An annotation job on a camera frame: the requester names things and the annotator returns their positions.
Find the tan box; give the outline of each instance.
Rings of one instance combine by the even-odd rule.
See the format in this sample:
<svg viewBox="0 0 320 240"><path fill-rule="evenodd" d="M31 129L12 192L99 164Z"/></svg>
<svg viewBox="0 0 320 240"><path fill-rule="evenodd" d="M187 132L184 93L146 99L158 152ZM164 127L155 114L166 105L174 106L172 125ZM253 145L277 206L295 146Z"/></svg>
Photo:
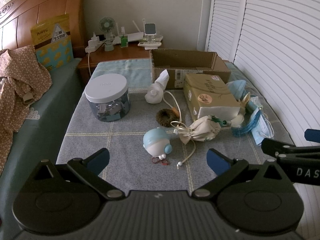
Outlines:
<svg viewBox="0 0 320 240"><path fill-rule="evenodd" d="M227 83L231 71L216 52L178 49L154 49L150 51L152 82L167 69L167 89L183 88L186 73L218 75Z"/></svg>
<svg viewBox="0 0 320 240"><path fill-rule="evenodd" d="M217 75L186 74L183 93L193 121L209 114L230 121L240 110L240 104Z"/></svg>

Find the floral cloth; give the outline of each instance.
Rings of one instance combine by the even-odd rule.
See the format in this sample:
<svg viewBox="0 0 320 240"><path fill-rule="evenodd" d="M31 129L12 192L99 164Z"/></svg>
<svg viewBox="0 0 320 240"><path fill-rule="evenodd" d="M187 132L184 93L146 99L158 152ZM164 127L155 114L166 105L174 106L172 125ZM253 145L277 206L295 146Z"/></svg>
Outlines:
<svg viewBox="0 0 320 240"><path fill-rule="evenodd" d="M49 72L38 63L32 45L0 50L0 175L18 132L29 113L29 105L39 100L52 85Z"/></svg>

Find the cloth bag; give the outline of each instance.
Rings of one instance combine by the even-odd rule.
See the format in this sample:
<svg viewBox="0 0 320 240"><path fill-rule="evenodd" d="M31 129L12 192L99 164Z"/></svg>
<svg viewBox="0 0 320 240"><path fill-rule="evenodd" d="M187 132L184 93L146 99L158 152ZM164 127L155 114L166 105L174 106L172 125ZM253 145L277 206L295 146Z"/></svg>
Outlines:
<svg viewBox="0 0 320 240"><path fill-rule="evenodd" d="M178 126L180 140L187 144L191 139L195 141L210 141L217 136L221 130L220 124L211 121L211 116L206 115L194 121L189 127Z"/></svg>

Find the white lid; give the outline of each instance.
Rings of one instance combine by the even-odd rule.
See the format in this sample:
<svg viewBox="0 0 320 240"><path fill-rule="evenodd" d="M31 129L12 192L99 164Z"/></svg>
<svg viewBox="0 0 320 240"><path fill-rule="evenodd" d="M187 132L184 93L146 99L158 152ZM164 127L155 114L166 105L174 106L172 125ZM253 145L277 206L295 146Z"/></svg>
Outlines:
<svg viewBox="0 0 320 240"><path fill-rule="evenodd" d="M105 74L91 79L84 89L93 103L107 103L121 97L128 89L127 79L120 74Z"/></svg>

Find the green bottle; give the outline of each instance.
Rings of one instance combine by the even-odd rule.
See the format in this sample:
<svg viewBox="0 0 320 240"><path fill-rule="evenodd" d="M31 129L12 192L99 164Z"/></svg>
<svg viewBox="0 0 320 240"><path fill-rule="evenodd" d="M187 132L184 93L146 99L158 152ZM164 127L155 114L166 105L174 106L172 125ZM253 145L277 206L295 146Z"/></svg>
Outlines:
<svg viewBox="0 0 320 240"><path fill-rule="evenodd" d="M124 31L124 27L121 27L121 36L120 36L120 40L121 40L121 44L120 44L120 47L121 48L125 48L125 47L128 47L128 35L125 34L125 31Z"/></svg>

